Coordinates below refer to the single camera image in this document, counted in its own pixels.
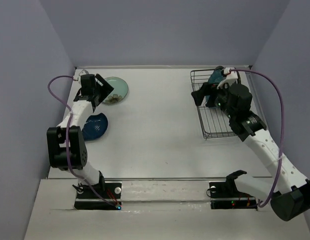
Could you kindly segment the dark teal speckled plate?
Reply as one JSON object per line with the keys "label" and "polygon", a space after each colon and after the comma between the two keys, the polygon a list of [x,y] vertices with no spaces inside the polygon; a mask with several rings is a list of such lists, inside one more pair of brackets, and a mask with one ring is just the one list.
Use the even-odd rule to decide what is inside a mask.
{"label": "dark teal speckled plate", "polygon": [[235,70],[236,70],[237,77],[238,77],[238,79],[237,79],[237,83],[238,83],[238,84],[241,84],[242,82],[241,82],[241,76],[240,76],[240,73],[239,73],[239,71],[238,71],[237,69],[235,69]]}

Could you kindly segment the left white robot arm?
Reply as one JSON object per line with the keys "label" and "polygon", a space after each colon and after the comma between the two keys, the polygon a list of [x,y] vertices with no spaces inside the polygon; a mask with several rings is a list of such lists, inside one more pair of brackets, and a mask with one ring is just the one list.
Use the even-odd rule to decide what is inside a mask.
{"label": "left white robot arm", "polygon": [[49,164],[52,168],[71,173],[88,187],[92,196],[99,198],[105,193],[105,180],[101,171],[88,161],[82,130],[88,118],[114,88],[99,74],[84,74],[79,82],[80,89],[72,105],[65,105],[69,113],[60,124],[46,132]]}

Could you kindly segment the teal scalloped edge plate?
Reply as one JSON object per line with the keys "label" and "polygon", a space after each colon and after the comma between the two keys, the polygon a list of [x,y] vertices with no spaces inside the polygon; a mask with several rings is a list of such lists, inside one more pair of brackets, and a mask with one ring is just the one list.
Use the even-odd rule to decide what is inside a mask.
{"label": "teal scalloped edge plate", "polygon": [[[209,84],[219,84],[222,80],[224,80],[226,77],[222,75],[222,70],[224,69],[223,66],[218,66],[214,69],[213,73],[210,75],[209,79],[208,79],[208,83]],[[213,108],[214,105],[214,101],[210,100],[210,96],[207,95],[205,96],[206,98],[206,107],[209,108]]]}

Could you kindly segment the light green round plate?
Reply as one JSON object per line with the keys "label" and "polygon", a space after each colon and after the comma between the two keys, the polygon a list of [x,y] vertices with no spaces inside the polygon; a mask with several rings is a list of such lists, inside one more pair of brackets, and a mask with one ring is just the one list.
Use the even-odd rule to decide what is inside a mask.
{"label": "light green round plate", "polygon": [[103,104],[116,104],[122,101],[127,96],[129,88],[125,80],[116,76],[107,77],[105,80],[114,88],[114,90],[102,102]]}

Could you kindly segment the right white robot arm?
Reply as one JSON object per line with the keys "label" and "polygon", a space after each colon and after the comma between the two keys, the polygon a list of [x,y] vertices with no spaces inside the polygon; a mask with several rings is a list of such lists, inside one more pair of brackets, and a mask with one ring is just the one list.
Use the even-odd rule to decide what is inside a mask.
{"label": "right white robot arm", "polygon": [[280,153],[266,124],[251,111],[253,96],[245,85],[234,83],[218,87],[206,82],[191,96],[198,107],[209,97],[208,102],[229,118],[234,134],[274,178],[278,190],[271,195],[270,205],[280,219],[287,222],[310,209],[310,179]]}

